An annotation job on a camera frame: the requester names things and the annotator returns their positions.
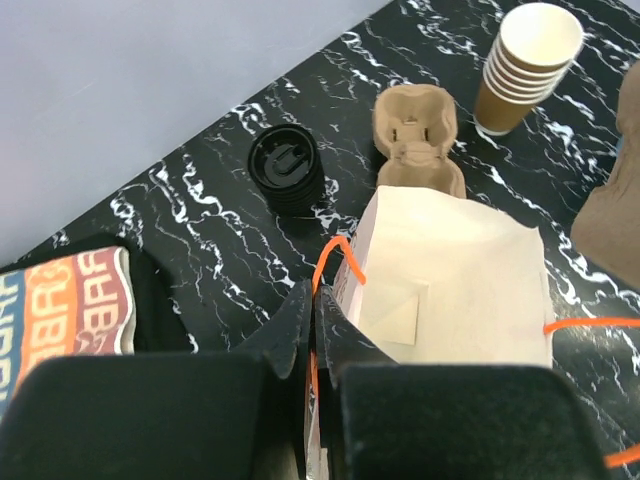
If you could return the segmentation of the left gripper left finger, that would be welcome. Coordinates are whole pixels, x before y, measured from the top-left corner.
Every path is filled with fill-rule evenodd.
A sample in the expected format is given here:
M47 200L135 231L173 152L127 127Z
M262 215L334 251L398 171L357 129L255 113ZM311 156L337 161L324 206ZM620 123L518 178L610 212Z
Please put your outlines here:
M309 281L229 352L48 360L1 422L5 479L301 479Z

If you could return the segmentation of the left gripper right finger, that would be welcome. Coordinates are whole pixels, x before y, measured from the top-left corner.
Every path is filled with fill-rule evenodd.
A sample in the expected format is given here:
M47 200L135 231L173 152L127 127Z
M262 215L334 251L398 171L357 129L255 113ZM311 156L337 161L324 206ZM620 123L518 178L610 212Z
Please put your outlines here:
M552 370L398 364L327 287L314 316L330 478L609 477L579 400Z

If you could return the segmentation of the paper takeout bag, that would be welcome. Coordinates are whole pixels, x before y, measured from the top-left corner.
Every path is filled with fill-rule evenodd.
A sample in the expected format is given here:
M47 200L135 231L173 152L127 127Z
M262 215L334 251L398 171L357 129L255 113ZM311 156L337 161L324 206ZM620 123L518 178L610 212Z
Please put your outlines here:
M432 189L379 187L329 288L346 319L398 364L516 365L553 371L553 336L635 327L625 317L557 319L539 232ZM637 446L604 454L635 463Z

